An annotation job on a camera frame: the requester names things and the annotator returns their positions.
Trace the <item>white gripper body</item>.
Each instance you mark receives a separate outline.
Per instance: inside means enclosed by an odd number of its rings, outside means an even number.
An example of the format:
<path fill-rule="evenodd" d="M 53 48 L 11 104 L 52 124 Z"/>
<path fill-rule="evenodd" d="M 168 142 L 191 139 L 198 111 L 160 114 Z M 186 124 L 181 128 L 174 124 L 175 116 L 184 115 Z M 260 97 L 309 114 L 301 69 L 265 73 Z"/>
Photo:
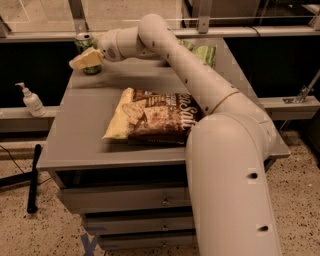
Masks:
<path fill-rule="evenodd" d="M 97 36 L 97 49 L 100 50 L 104 58 L 110 62 L 120 60 L 120 52 L 117 46 L 117 35 L 119 29 L 110 30 Z"/>

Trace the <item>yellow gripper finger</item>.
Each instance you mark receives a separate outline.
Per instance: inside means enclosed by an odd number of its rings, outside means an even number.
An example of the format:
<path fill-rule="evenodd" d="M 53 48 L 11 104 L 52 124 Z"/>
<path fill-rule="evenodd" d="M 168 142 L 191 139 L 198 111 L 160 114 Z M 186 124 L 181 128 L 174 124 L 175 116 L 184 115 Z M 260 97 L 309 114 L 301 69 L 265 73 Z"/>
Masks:
<path fill-rule="evenodd" d="M 104 55 L 94 47 L 89 47 L 69 62 L 74 70 L 98 66 L 103 62 Z"/>

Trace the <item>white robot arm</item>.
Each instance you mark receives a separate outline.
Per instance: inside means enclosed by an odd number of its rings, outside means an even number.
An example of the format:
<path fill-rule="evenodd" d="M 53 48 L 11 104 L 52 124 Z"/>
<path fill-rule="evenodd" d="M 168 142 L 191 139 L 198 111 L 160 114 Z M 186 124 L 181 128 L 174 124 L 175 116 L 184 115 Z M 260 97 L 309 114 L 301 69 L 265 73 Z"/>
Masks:
<path fill-rule="evenodd" d="M 264 168 L 276 144 L 273 121 L 182 46 L 162 17 L 103 34 L 69 64 L 82 69 L 149 53 L 170 64 L 205 114 L 186 146 L 200 256 L 282 256 Z"/>

